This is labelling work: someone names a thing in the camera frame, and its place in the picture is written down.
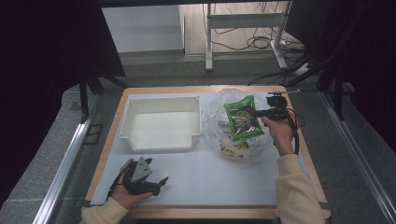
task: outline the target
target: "sleeve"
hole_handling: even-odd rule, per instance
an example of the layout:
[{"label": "sleeve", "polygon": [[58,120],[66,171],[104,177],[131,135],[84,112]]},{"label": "sleeve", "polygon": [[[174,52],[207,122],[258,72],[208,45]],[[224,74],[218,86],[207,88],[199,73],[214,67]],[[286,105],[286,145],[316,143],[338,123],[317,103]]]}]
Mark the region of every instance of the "sleeve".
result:
[{"label": "sleeve", "polygon": [[276,181],[277,212],[282,224],[325,223],[314,186],[298,156],[283,156],[277,164],[280,175]]},{"label": "sleeve", "polygon": [[120,220],[128,213],[128,209],[122,207],[111,197],[102,206],[94,206],[85,209],[81,213],[82,220],[80,224],[113,224],[119,223]]}]

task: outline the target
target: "person's arm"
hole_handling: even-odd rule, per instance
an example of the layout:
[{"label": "person's arm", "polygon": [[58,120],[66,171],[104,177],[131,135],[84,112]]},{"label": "person's arm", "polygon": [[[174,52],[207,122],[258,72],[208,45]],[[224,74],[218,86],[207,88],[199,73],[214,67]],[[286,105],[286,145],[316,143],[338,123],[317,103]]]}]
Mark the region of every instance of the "person's arm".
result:
[{"label": "person's arm", "polygon": [[268,126],[280,156],[277,161],[279,179],[276,181],[276,203],[282,224],[325,223],[315,188],[294,154],[289,122],[268,118],[262,118],[262,122]]},{"label": "person's arm", "polygon": [[[126,167],[132,159],[128,160],[122,167]],[[146,200],[152,196],[152,193],[143,193],[133,195],[122,185],[123,174],[120,177],[118,185],[114,188],[111,197],[102,206],[94,206],[81,212],[80,224],[113,224],[119,223],[121,219],[129,212],[135,203]]]}]

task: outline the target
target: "hand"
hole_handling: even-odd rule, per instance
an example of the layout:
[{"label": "hand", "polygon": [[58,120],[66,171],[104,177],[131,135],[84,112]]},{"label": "hand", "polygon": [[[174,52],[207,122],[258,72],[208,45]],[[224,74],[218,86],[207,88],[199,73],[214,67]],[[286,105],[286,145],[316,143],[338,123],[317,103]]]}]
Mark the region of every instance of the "hand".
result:
[{"label": "hand", "polygon": [[[121,168],[120,171],[123,170],[129,163],[131,163],[133,159],[129,159]],[[128,190],[122,185],[123,176],[121,175],[119,182],[114,188],[113,194],[111,198],[113,198],[117,203],[119,203],[122,207],[126,209],[131,209],[135,203],[146,200],[147,198],[152,196],[152,193],[143,193],[138,195],[133,195],[128,192]]]},{"label": "hand", "polygon": [[[291,112],[289,112],[289,114],[291,119],[295,122],[294,114]],[[270,134],[276,142],[276,148],[279,152],[279,156],[293,154],[294,150],[291,145],[293,133],[289,121],[287,119],[275,121],[270,120],[267,117],[262,117],[262,122],[268,126]]]}]

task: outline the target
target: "green snack package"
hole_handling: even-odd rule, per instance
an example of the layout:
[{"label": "green snack package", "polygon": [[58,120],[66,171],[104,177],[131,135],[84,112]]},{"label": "green snack package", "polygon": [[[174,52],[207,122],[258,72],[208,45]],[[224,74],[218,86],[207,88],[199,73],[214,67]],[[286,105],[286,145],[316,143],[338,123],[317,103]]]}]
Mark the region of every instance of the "green snack package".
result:
[{"label": "green snack package", "polygon": [[257,118],[254,116],[256,109],[253,95],[248,95],[236,103],[225,104],[224,108],[231,124],[233,141],[245,141],[264,134]]}]

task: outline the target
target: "white wall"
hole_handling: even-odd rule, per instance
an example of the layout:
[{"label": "white wall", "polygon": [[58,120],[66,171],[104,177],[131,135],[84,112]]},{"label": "white wall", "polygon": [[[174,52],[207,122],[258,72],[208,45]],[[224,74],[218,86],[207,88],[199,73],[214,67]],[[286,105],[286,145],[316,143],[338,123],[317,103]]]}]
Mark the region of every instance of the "white wall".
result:
[{"label": "white wall", "polygon": [[183,49],[178,6],[106,7],[118,52]]}]

